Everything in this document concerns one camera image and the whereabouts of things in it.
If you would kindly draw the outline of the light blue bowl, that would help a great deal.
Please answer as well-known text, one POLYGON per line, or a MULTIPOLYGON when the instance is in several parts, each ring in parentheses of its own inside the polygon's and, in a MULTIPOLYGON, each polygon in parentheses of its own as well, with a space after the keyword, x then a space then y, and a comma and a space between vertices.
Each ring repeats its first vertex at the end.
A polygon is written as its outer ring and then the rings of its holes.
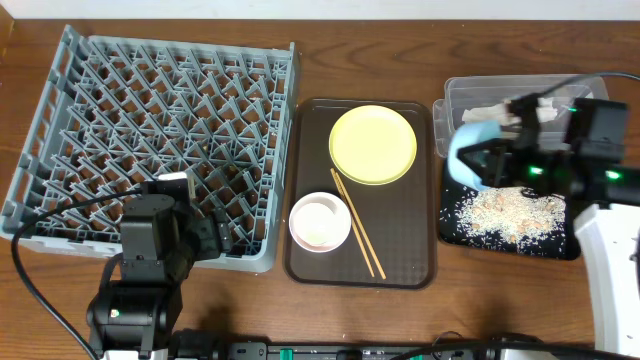
POLYGON ((451 139, 446 160, 446 170, 451 178, 473 190, 486 190, 487 186, 482 184, 481 177, 470 166, 463 163, 458 153, 462 148, 500 137, 500 124, 495 120, 467 123, 461 126, 451 139))

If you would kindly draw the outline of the white napkin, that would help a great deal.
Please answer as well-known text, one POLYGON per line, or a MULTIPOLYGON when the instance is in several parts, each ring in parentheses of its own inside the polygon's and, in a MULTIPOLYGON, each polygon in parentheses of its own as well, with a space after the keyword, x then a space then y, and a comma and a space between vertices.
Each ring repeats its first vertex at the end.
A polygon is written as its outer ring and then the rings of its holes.
MULTIPOLYGON (((538 120, 542 123, 553 121, 558 116, 558 110, 553 107, 552 98, 542 98, 536 109, 538 120)), ((477 107, 465 110, 462 115, 464 123, 477 123, 484 121, 498 121, 501 126, 513 126, 521 122, 521 118, 508 112, 506 103, 496 104, 490 107, 477 107)))

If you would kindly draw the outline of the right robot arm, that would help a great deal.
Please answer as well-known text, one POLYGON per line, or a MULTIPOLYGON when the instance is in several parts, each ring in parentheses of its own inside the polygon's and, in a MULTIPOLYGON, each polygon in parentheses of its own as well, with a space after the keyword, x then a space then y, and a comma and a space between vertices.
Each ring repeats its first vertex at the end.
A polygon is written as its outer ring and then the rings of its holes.
POLYGON ((477 191, 524 186, 584 204, 572 229, 584 257, 601 356, 639 355, 639 171, 625 167, 626 104, 577 98, 564 135, 566 149, 545 150, 538 139, 538 93, 509 101, 520 121, 513 139, 497 121, 461 126, 446 160, 449 175, 477 191))

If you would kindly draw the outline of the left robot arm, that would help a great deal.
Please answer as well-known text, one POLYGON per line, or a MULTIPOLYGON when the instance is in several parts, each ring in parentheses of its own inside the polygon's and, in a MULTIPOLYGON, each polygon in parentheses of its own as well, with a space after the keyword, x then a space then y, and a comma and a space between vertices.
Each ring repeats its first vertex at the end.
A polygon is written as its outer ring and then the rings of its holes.
POLYGON ((223 209, 196 214, 191 175, 164 174, 143 182, 141 191, 124 205, 122 251, 109 259, 87 309, 89 345, 100 359, 117 351, 149 359, 166 348, 194 263, 217 259, 233 245, 223 209))

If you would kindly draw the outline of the black waste tray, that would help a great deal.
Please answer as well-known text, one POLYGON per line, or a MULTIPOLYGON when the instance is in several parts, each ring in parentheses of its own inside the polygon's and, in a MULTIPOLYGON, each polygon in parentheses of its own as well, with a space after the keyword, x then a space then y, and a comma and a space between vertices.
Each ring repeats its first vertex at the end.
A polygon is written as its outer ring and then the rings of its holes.
POLYGON ((457 183, 443 167, 441 181, 441 206, 439 211, 439 235, 450 245, 573 261, 581 255, 576 238, 568 232, 565 223, 561 222, 557 230, 548 235, 536 238, 524 237, 515 243, 509 242, 498 232, 471 234, 471 225, 464 225, 461 220, 463 205, 474 200, 478 192, 457 183))

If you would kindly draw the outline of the rice and food scraps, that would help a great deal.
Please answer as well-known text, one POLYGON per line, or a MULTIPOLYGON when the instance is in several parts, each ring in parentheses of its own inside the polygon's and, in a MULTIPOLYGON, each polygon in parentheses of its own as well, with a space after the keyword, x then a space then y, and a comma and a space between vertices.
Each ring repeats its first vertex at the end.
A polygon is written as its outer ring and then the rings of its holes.
POLYGON ((564 229, 561 196, 537 197, 523 187, 493 188, 465 195, 456 203, 455 234, 474 245, 540 245, 564 229))

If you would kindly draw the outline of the clear plastic bin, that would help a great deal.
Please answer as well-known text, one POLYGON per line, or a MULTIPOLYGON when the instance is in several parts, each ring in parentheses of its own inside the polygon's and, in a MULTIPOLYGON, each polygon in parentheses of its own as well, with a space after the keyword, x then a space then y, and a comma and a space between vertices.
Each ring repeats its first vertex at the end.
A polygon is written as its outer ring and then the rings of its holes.
MULTIPOLYGON (((436 100, 432 108, 438 155, 442 158, 447 156, 451 138, 459 127, 466 124, 462 121, 465 110, 490 107, 504 103, 508 99, 542 92, 568 77, 567 74, 544 74, 470 76, 448 79, 444 85, 444 97, 436 100)), ((553 107, 558 110, 558 116, 553 121, 541 122, 540 147, 557 150, 568 147, 564 143, 564 135, 574 100, 576 98, 607 100, 609 94, 604 80, 596 77, 568 85, 543 98, 553 99, 553 107)), ((505 138, 516 137, 518 130, 519 124, 501 126, 502 135, 505 138)))

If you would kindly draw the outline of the brown serving tray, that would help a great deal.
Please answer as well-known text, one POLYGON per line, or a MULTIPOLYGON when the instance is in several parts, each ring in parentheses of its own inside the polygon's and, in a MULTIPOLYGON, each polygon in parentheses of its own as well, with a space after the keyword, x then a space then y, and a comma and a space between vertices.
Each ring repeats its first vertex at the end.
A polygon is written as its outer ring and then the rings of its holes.
MULTIPOLYGON (((312 192, 336 191, 330 171, 329 135, 333 124, 357 100, 310 99, 298 109, 289 188, 293 200, 312 192)), ((354 235, 337 249, 313 253, 293 239, 284 245, 284 268, 303 284, 417 290, 437 271, 436 190, 438 185, 430 111, 415 102, 391 102, 417 137, 417 156, 409 171, 387 185, 346 180, 347 191, 377 253, 366 262, 354 235)))

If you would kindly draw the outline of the pink bowl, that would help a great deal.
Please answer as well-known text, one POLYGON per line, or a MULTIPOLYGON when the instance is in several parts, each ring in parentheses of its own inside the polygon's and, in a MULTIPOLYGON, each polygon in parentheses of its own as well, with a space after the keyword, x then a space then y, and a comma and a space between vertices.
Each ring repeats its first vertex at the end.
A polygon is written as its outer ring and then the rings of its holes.
POLYGON ((312 253, 328 253, 339 248, 349 237, 351 226, 346 203, 328 192, 301 197, 289 215, 289 233, 294 242, 312 253))

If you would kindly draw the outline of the yellow round plate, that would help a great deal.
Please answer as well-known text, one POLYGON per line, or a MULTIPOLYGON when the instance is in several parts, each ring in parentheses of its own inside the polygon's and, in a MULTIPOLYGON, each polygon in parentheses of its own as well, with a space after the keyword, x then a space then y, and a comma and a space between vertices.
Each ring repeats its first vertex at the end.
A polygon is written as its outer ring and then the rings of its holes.
POLYGON ((331 128, 329 155, 348 179, 385 185, 404 176, 417 157, 417 137, 398 111, 363 105, 341 115, 331 128))

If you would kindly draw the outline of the wooden chopstick left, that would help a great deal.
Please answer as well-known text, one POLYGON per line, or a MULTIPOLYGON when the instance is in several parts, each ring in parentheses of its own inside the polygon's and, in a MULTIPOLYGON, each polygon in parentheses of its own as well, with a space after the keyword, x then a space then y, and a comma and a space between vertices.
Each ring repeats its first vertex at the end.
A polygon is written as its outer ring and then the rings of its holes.
POLYGON ((367 268, 369 270, 369 273, 370 273, 371 277, 374 278, 375 277, 375 273, 374 273, 371 261, 369 259, 369 256, 368 256, 368 254, 367 254, 367 252, 365 250, 365 246, 364 246, 363 240, 361 238, 361 234, 360 234, 360 232, 358 230, 358 226, 356 224, 356 219, 355 219, 355 214, 353 212, 353 206, 352 206, 352 204, 351 204, 351 202, 350 202, 350 200, 348 198, 346 189, 344 188, 343 182, 342 182, 339 174, 337 173, 337 171, 334 168, 330 169, 330 173, 331 173, 331 176, 333 178, 333 181, 334 181, 334 183, 336 185, 336 188, 337 188, 337 190, 339 192, 339 195, 340 195, 342 201, 347 205, 347 208, 349 210, 349 214, 350 214, 350 217, 351 217, 352 231, 353 231, 353 233, 354 233, 354 235, 356 237, 357 244, 358 244, 358 246, 360 248, 361 254, 362 254, 363 259, 365 261, 365 264, 366 264, 366 266, 367 266, 367 268))

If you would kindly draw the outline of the wooden chopstick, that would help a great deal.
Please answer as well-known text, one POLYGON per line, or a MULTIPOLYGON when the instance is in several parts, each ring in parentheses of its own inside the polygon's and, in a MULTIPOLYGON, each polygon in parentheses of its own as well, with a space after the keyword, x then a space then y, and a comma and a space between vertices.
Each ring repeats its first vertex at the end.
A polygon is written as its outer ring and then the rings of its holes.
POLYGON ((379 258, 377 256, 377 253, 375 251, 373 243, 371 242, 371 240, 370 240, 370 238, 368 236, 368 233, 367 233, 367 231, 366 231, 366 229, 364 227, 364 224, 363 224, 363 222, 362 222, 362 220, 361 220, 361 218, 359 216, 359 213, 358 213, 353 201, 351 200, 351 197, 350 197, 347 189, 346 189, 346 192, 347 192, 348 198, 349 198, 349 200, 350 200, 350 202, 351 202, 351 204, 353 206, 353 212, 355 214, 356 224, 357 224, 358 230, 359 230, 359 232, 361 234, 361 238, 363 240, 363 243, 364 243, 364 246, 365 246, 365 250, 366 250, 366 252, 367 252, 367 254, 369 256, 369 259, 371 261, 372 267, 376 266, 381 278, 383 280, 386 280, 387 279, 386 272, 384 271, 384 268, 382 267, 382 264, 381 264, 381 262, 380 262, 380 260, 379 260, 379 258))
POLYGON ((351 217, 352 231, 353 231, 353 233, 354 233, 354 235, 356 237, 357 244, 358 244, 358 246, 360 248, 361 254, 362 254, 363 259, 365 261, 365 264, 366 264, 366 266, 367 266, 367 268, 369 270, 369 273, 370 273, 371 277, 374 278, 375 277, 375 273, 374 273, 371 261, 369 259, 369 256, 368 256, 368 254, 367 254, 367 252, 365 250, 365 246, 364 246, 363 240, 361 238, 361 234, 360 234, 360 232, 358 230, 358 226, 356 224, 356 219, 355 219, 355 214, 353 212, 353 206, 352 206, 352 204, 351 204, 351 202, 350 202, 350 200, 348 198, 346 189, 344 188, 343 182, 342 182, 339 174, 337 173, 337 171, 334 168, 330 169, 330 173, 331 173, 331 176, 333 178, 333 181, 334 181, 334 183, 336 185, 336 188, 337 188, 337 190, 339 192, 339 195, 340 195, 342 201, 347 205, 347 208, 349 210, 349 214, 350 214, 350 217, 351 217))

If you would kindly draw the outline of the wooden chopstick right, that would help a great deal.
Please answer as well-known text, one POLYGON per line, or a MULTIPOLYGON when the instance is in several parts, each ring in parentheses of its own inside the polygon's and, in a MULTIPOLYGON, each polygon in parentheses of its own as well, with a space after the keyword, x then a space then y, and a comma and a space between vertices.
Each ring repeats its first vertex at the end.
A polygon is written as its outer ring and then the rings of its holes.
POLYGON ((350 200, 350 202, 351 202, 351 204, 353 206, 353 212, 355 214, 356 224, 357 224, 358 230, 359 230, 359 232, 361 234, 361 238, 363 240, 363 243, 364 243, 364 246, 365 246, 365 250, 366 250, 366 252, 367 252, 367 254, 369 256, 369 259, 371 261, 372 267, 376 266, 381 278, 383 280, 386 280, 387 279, 386 272, 384 271, 384 268, 382 267, 382 264, 381 264, 381 262, 380 262, 380 260, 379 260, 379 258, 377 256, 377 253, 375 251, 373 243, 371 242, 371 240, 370 240, 370 238, 368 236, 368 233, 367 233, 367 231, 366 231, 366 229, 364 227, 364 224, 363 224, 363 222, 362 222, 362 220, 361 220, 361 218, 359 216, 359 213, 358 213, 353 201, 351 200, 351 197, 350 197, 347 189, 346 189, 346 192, 347 192, 348 198, 349 198, 349 200, 350 200))

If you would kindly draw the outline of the grey plastic dish rack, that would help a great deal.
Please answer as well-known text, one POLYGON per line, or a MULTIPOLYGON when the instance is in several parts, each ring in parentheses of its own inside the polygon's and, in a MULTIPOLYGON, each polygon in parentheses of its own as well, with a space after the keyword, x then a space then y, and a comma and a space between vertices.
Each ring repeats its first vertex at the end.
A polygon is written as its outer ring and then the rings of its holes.
POLYGON ((298 92, 286 50, 92 35, 66 27, 1 208, 10 239, 42 253, 121 249, 121 193, 194 176, 195 208, 225 211, 233 246, 215 269, 262 273, 276 258, 298 92))

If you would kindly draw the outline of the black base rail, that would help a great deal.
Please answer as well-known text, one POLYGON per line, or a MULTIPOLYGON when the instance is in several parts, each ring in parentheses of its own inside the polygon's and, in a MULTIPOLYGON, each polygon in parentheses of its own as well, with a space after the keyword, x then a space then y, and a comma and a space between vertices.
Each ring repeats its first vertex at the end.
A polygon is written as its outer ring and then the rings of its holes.
POLYGON ((621 354, 544 343, 526 337, 491 340, 437 339, 426 345, 225 343, 209 334, 180 332, 167 359, 188 360, 500 360, 621 359, 621 354))

